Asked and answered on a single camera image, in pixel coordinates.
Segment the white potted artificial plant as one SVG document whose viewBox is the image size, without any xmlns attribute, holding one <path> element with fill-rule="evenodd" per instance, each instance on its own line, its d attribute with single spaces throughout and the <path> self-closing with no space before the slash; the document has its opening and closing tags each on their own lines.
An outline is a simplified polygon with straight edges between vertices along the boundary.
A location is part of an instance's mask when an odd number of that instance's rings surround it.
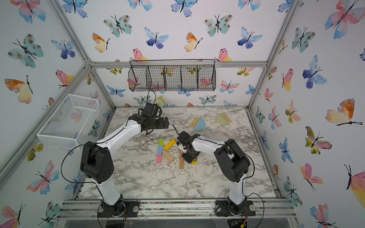
<svg viewBox="0 0 365 228">
<path fill-rule="evenodd" d="M 163 98 L 163 96 L 158 96 L 157 99 L 155 100 L 155 103 L 159 106 L 159 107 L 164 107 L 165 104 L 165 100 Z"/>
</svg>

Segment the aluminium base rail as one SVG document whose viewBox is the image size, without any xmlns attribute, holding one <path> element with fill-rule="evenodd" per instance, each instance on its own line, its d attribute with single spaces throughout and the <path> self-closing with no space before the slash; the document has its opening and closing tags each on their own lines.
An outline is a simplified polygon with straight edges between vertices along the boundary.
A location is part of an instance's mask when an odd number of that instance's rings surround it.
<svg viewBox="0 0 365 228">
<path fill-rule="evenodd" d="M 108 219 L 99 200 L 65 201 L 59 220 Z M 140 199 L 125 200 L 127 219 L 294 219 L 296 214 L 288 199 L 250 198 L 245 212 L 231 212 L 226 199 Z"/>
</svg>

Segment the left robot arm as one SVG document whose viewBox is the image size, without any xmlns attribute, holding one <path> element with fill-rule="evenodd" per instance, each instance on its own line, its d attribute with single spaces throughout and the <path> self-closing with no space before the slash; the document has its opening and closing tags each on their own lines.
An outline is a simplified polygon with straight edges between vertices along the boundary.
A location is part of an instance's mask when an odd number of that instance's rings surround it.
<svg viewBox="0 0 365 228">
<path fill-rule="evenodd" d="M 157 104 L 147 103 L 136 114 L 113 133 L 97 142 L 83 145 L 80 170 L 96 185 L 101 197 L 101 208 L 109 217 L 126 214 L 122 194 L 113 180 L 113 155 L 130 139 L 142 132 L 150 134 L 155 129 L 167 129 L 168 118 L 162 117 L 162 109 Z"/>
</svg>

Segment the natural wood block bottom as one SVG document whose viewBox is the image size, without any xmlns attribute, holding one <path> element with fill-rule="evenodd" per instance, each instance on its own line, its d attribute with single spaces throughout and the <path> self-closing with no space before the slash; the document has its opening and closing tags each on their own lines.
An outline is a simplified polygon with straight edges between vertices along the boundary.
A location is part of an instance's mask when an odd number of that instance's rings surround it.
<svg viewBox="0 0 365 228">
<path fill-rule="evenodd" d="M 179 169 L 180 170 L 184 169 L 184 159 L 183 159 L 183 157 L 179 157 Z"/>
</svg>

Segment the pink block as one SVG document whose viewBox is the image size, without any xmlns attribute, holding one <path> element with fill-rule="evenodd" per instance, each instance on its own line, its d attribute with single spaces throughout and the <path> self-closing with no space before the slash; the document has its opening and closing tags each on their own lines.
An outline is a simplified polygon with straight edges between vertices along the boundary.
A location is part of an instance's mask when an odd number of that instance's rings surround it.
<svg viewBox="0 0 365 228">
<path fill-rule="evenodd" d="M 157 155 L 157 159 L 156 159 L 156 163 L 157 163 L 157 164 L 161 164 L 161 163 L 162 163 L 162 157 L 163 157 L 163 155 L 162 155 L 162 154 L 158 154 L 158 155 Z"/>
</svg>

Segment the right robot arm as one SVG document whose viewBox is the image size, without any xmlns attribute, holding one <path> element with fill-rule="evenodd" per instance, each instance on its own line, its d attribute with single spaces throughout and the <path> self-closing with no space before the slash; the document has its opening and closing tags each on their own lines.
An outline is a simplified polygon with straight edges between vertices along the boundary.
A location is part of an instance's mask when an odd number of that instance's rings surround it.
<svg viewBox="0 0 365 228">
<path fill-rule="evenodd" d="M 177 136 L 178 144 L 184 149 L 182 158 L 192 163 L 201 153 L 213 155 L 219 167 L 229 181 L 229 194 L 226 201 L 216 201 L 215 214 L 218 217 L 230 215 L 255 216 L 254 205 L 245 195 L 245 179 L 249 167 L 253 166 L 239 145 L 233 140 L 215 141 L 199 134 L 189 135 L 183 131 Z"/>
</svg>

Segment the white mesh wall basket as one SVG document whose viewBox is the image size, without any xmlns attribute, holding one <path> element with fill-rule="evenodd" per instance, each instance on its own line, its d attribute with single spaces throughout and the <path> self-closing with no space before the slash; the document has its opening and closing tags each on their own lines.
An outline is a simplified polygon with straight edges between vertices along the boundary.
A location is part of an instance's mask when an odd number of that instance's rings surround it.
<svg viewBox="0 0 365 228">
<path fill-rule="evenodd" d="M 37 138 L 45 146 L 71 150 L 81 144 L 98 113 L 98 99 L 68 94 L 41 127 Z"/>
</svg>

